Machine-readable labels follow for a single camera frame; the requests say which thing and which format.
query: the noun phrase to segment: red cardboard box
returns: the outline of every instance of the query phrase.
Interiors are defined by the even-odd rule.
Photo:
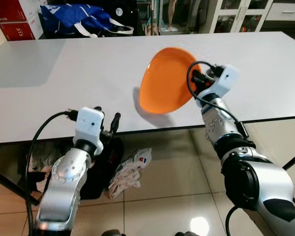
[[[0,23],[0,28],[8,41],[39,39],[43,34],[38,13],[26,22]]]
[[[39,0],[0,0],[0,22],[27,21],[39,9]]]

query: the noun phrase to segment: orange plastic plate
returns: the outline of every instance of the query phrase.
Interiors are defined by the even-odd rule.
[[[142,79],[140,106],[150,113],[163,114],[175,111],[188,102],[192,95],[188,90],[186,75],[195,60],[189,52],[181,48],[165,48],[159,51]],[[201,71],[199,65],[195,65],[193,69]]]

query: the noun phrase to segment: crumpled white cloth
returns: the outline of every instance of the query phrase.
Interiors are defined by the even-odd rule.
[[[152,159],[152,149],[139,149],[116,169],[114,178],[108,186],[110,198],[116,198],[123,190],[133,187],[140,188],[140,170],[149,164]]]

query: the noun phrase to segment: blue bag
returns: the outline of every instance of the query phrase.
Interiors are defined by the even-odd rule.
[[[51,33],[75,34],[97,38],[96,33],[133,34],[133,27],[113,20],[101,7],[88,4],[42,5],[45,28]]]

